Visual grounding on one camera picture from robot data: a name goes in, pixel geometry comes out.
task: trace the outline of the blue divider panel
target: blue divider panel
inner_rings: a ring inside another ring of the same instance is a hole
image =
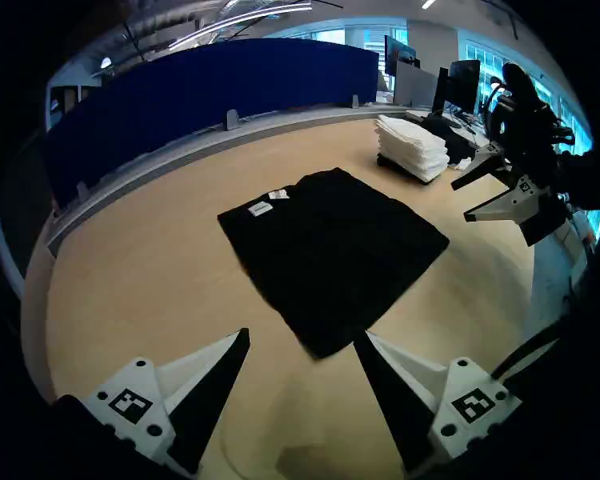
[[[374,102],[378,54],[293,38],[220,42],[138,66],[80,102],[46,136],[42,154],[60,207],[77,184],[168,142],[241,117],[319,103]]]

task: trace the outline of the desk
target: desk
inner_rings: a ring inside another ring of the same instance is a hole
[[[418,118],[424,118],[430,113],[428,110],[407,110],[406,112],[407,112],[407,116],[410,116],[410,118],[414,119],[414,120],[417,120]],[[444,113],[443,115],[445,117],[447,117],[449,120],[454,120],[454,121],[457,120],[456,118],[452,117],[448,113]],[[489,139],[476,126],[474,126],[472,128],[472,130],[475,131],[476,135],[472,135],[472,133],[469,132],[464,127],[462,127],[462,128],[451,127],[451,129],[456,134],[460,135],[461,137],[467,139],[469,142],[473,143],[476,146],[476,148],[489,144]]]
[[[371,330],[436,362],[468,355],[494,368],[520,343],[534,252],[512,222],[465,223],[462,212],[504,186],[486,177],[453,192],[453,170],[422,186],[378,168],[377,152],[369,119],[281,134],[174,170],[81,224],[60,247],[48,293],[58,395],[88,395],[133,356],[160,365],[246,326],[251,350],[202,458],[201,480],[403,480],[354,348],[311,360],[241,270],[216,219],[340,166],[450,239]]]

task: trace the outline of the clothing tag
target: clothing tag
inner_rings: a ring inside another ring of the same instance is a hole
[[[286,194],[286,190],[285,189],[280,189],[280,190],[274,190],[272,192],[269,192],[269,198],[271,200],[280,200],[281,198],[289,198],[289,195]]]
[[[257,217],[273,209],[274,208],[271,206],[271,204],[267,202],[258,202],[255,205],[249,207],[249,212],[251,212],[251,214],[254,217]]]

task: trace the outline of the stack of white towels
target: stack of white towels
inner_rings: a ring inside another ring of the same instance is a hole
[[[376,120],[380,154],[396,162],[423,182],[430,182],[447,167],[445,141],[414,123],[380,115]]]

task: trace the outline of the computer monitor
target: computer monitor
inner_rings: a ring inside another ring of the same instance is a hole
[[[441,68],[431,113],[442,117],[445,102],[453,103],[462,111],[473,112],[478,98],[479,82],[479,60],[461,60],[451,63],[450,69]],[[460,127],[456,122],[445,120],[449,126]]]
[[[465,112],[473,112],[478,98],[480,61],[461,60],[451,63],[446,87],[446,100]]]
[[[395,77],[397,64],[400,62],[416,62],[415,50],[399,42],[395,38],[385,35],[385,73]]]

